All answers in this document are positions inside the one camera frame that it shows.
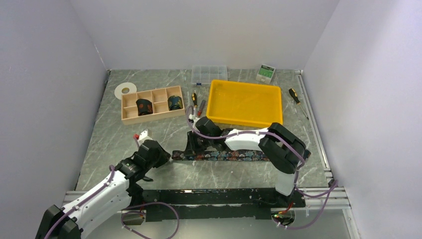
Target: wooden compartment box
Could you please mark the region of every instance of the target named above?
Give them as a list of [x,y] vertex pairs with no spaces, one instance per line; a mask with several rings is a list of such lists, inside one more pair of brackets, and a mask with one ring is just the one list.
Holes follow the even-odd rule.
[[[182,98],[183,109],[170,111],[167,103],[170,96],[180,96]],[[147,99],[152,102],[153,113],[145,116],[138,116],[138,109],[136,107],[136,101],[138,99]],[[183,102],[182,89],[180,86],[124,94],[121,96],[121,121],[124,125],[184,115],[185,103]]]

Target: marble table surface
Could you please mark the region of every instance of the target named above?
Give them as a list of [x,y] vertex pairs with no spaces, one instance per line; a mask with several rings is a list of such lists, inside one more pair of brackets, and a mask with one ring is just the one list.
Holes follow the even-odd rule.
[[[261,84],[255,80],[256,74],[257,70],[229,70],[228,80]],[[189,97],[192,92],[196,92],[198,102],[208,100],[210,92],[209,86],[197,87],[191,84],[191,70],[112,70],[76,186],[78,191],[93,188],[108,175],[110,164],[116,165],[137,150],[132,138],[135,133],[151,130],[153,139],[170,154],[173,150],[184,150],[186,147],[186,133],[189,128],[185,116],[123,125],[121,102],[114,96],[114,89],[123,82],[134,83],[137,91],[181,86],[186,106],[192,103]],[[302,99],[295,72],[277,70],[271,85],[282,89],[283,126],[299,137],[312,152],[300,171],[299,186],[327,187],[324,165],[318,153],[311,123],[288,92],[289,88],[294,88]],[[239,125],[218,125],[221,128],[256,129]],[[146,174],[154,179],[153,182],[140,181],[139,184],[144,189],[274,187],[276,172],[272,163],[265,161],[172,161],[160,168],[153,168]]]

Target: screwdriver handle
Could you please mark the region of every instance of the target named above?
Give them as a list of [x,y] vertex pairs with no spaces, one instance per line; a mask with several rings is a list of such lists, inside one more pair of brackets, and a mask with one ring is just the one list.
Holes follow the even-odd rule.
[[198,107],[198,100],[197,100],[197,94],[196,93],[192,93],[192,101],[194,102],[194,106]]
[[198,117],[201,116],[202,111],[204,110],[205,107],[205,100],[202,100],[201,105],[199,106],[199,110],[198,110]]
[[299,101],[298,94],[296,94],[295,89],[290,88],[290,89],[289,89],[289,94],[290,94],[290,96],[293,98],[293,100],[295,100],[296,104],[300,104],[300,103],[301,103],[301,102]]

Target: white wall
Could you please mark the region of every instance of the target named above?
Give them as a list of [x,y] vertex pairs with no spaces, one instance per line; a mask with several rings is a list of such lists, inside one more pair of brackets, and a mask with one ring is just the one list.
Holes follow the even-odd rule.
[[422,2],[341,0],[305,66],[364,239],[421,238]]
[[106,70],[69,1],[0,3],[0,238],[34,238],[74,188]]
[[338,0],[71,0],[108,69],[303,69]]

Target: yellow tray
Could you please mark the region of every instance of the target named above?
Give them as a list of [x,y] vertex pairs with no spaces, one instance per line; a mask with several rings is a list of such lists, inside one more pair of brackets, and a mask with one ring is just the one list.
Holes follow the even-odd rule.
[[281,89],[278,86],[213,80],[207,117],[217,123],[269,127],[283,124]]

